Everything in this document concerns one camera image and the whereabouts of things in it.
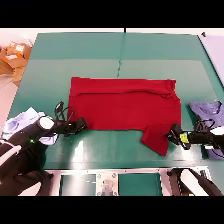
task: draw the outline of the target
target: purple cloth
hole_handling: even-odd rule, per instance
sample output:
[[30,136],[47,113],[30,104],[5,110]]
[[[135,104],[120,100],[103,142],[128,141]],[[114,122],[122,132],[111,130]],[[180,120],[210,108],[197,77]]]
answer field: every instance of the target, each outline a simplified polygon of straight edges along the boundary
[[[216,101],[214,103],[209,102],[191,102],[190,104],[191,110],[198,115],[201,120],[213,119],[215,124],[212,126],[213,128],[217,128],[220,126],[224,126],[224,106],[220,101]],[[205,121],[206,126],[210,127],[213,121]],[[215,160],[224,160],[224,154],[220,149],[214,149],[215,153],[220,155],[216,155],[211,149],[207,150],[208,156],[210,159]]]

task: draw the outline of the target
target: red shirt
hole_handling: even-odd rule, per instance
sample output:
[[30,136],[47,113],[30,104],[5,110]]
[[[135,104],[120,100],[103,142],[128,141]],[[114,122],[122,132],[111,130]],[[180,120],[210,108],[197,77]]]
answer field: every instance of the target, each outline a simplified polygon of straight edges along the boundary
[[90,79],[73,77],[69,106],[72,121],[85,118],[89,130],[141,130],[142,143],[165,156],[164,137],[181,124],[175,80]]

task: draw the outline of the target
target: black cable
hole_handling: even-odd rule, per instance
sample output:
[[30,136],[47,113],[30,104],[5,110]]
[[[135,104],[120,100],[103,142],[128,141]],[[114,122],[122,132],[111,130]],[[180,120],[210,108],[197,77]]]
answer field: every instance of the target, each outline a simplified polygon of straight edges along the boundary
[[212,149],[212,152],[213,152],[214,154],[216,154],[217,156],[224,158],[224,156],[221,156],[221,155],[217,154],[217,153],[214,151],[214,149]]

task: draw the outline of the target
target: folded red fabric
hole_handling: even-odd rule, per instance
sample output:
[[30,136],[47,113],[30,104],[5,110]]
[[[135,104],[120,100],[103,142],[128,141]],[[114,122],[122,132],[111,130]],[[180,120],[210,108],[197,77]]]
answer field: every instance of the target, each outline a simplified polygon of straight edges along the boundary
[[90,130],[141,130],[142,143],[165,156],[168,140],[164,135],[172,124],[181,124],[175,83],[73,77],[69,96],[69,106],[75,109],[72,121],[83,117]]

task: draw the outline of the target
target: white wall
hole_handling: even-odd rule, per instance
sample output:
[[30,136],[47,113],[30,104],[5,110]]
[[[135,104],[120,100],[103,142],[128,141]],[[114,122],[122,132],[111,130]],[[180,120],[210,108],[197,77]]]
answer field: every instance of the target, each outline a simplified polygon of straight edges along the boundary
[[[0,28],[0,46],[5,47],[11,41],[25,42],[30,45],[28,39],[35,42],[38,33],[50,32],[123,32],[123,28]],[[200,35],[202,32],[208,35],[224,36],[224,28],[127,28],[127,32],[133,33],[174,33]]]

